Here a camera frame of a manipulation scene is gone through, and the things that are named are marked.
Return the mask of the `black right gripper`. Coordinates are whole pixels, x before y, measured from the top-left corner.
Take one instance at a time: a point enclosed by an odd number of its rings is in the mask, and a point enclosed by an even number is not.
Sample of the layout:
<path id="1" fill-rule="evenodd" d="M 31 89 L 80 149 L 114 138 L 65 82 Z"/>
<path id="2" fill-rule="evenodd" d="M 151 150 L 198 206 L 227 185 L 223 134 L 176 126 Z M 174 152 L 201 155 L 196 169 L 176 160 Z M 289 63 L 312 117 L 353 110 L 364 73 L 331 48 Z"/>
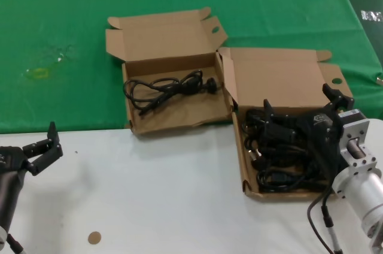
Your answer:
<path id="1" fill-rule="evenodd" d="M 298 116 L 275 114 L 269 101 L 264 99 L 263 138 L 293 144 L 297 141 L 298 129 L 306 140 L 308 152 L 328 182 L 332 183 L 339 171 L 341 154 L 339 131 L 329 114 L 352 110 L 354 99 L 339 89 L 331 88 L 327 83 L 323 84 L 322 91 L 329 102 L 321 111 L 309 111 Z"/>

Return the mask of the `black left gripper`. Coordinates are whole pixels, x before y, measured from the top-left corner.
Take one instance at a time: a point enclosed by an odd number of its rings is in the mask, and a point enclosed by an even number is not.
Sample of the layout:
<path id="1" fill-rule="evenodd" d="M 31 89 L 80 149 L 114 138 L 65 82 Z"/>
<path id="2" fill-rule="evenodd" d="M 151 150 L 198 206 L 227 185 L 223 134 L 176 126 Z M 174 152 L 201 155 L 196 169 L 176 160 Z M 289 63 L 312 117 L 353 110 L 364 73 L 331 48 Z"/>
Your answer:
<path id="1" fill-rule="evenodd" d="M 22 148 L 1 146 L 1 175 L 29 171 L 36 176 L 62 156 L 63 150 L 56 124 L 50 122 L 45 140 Z"/>

